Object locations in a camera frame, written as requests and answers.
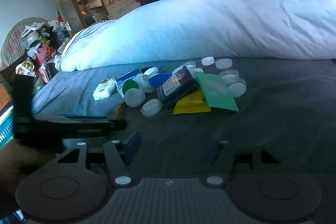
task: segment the screw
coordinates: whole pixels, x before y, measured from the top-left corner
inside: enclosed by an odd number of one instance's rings
[[[115,183],[119,184],[119,185],[126,185],[129,184],[132,180],[130,177],[127,176],[121,176],[121,177],[116,177],[114,179]]]

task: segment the green bottle cap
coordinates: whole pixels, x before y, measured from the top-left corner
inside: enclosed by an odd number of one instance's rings
[[[139,85],[137,82],[135,82],[132,79],[128,79],[124,84],[123,84],[123,94],[125,95],[126,91],[129,89],[138,89]]]

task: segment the ribbed plastic surface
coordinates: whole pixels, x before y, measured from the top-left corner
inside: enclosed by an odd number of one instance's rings
[[[257,224],[241,213],[223,190],[209,189],[198,179],[142,178],[119,189],[97,214],[82,224]]]
[[[13,111],[0,124],[0,149],[13,139]]]

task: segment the wooden door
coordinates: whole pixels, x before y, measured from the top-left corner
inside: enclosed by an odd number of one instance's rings
[[[77,0],[56,0],[56,4],[71,37],[87,27]]]

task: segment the white comforter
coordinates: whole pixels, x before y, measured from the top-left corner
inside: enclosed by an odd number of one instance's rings
[[[336,0],[161,0],[94,28],[73,42],[63,71],[205,56],[336,56]]]

